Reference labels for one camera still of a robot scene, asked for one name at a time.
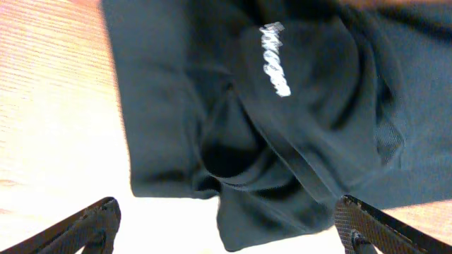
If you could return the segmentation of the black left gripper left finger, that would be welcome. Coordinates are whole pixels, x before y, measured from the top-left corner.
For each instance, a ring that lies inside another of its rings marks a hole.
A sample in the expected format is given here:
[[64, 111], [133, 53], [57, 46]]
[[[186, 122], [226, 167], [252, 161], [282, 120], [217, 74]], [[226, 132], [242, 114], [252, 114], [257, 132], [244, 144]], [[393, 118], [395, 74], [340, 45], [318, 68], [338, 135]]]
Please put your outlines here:
[[1, 254], [112, 254], [120, 222], [118, 201], [102, 198]]

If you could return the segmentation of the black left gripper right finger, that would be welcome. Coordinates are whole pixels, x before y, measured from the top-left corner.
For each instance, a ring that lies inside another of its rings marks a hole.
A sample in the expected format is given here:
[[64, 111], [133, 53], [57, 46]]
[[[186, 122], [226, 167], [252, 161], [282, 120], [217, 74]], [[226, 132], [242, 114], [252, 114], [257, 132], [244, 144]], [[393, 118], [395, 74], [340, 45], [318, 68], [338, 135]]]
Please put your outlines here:
[[451, 254], [449, 244], [351, 195], [336, 203], [334, 222], [345, 254]]

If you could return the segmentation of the black polo shirt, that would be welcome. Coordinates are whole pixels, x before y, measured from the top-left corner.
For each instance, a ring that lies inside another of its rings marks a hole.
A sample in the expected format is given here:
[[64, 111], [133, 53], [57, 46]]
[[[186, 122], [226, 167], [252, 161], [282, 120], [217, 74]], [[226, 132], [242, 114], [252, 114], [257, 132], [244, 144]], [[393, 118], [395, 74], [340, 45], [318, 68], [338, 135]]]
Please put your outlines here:
[[102, 2], [138, 198], [219, 197], [228, 251], [451, 198], [451, 5]]

